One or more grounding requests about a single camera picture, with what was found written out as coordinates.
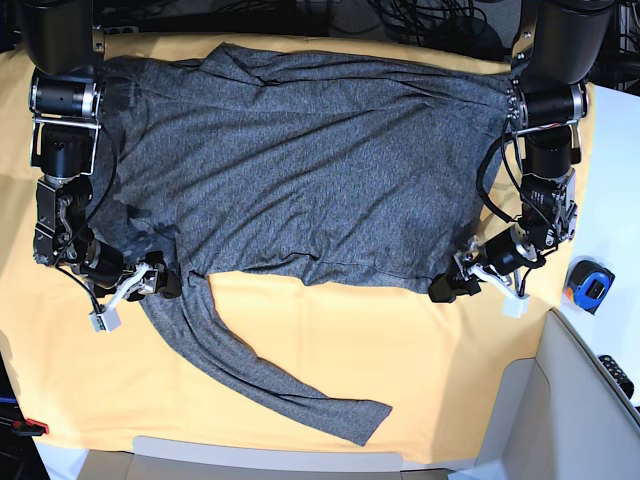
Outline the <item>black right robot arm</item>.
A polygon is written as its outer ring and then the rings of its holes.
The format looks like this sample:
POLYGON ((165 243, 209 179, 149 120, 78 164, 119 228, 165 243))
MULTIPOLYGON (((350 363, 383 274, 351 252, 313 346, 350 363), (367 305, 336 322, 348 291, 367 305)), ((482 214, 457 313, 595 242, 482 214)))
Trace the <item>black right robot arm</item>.
POLYGON ((423 190, 445 164, 445 109, 400 96, 409 74, 442 92, 458 73, 235 44, 108 61, 89 2, 17 11, 36 66, 34 256, 92 300, 176 298, 189 275, 230 271, 447 291, 456 229, 423 190))

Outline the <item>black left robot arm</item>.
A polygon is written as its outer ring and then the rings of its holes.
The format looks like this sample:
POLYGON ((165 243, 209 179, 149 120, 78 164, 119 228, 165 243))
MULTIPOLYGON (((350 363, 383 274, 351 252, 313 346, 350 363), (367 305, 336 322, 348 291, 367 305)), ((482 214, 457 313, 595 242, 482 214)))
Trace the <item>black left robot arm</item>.
POLYGON ((616 8, 613 1, 532 1, 522 4, 512 49, 509 113, 476 175, 484 206, 507 223, 482 242, 471 239, 448 271, 430 285, 434 303, 480 292, 483 283, 517 306, 527 302, 526 276, 575 235, 575 165, 582 160, 579 122, 589 111, 587 79, 616 8), (513 146, 521 175, 511 179, 522 202, 513 217, 489 197, 485 176, 513 146))

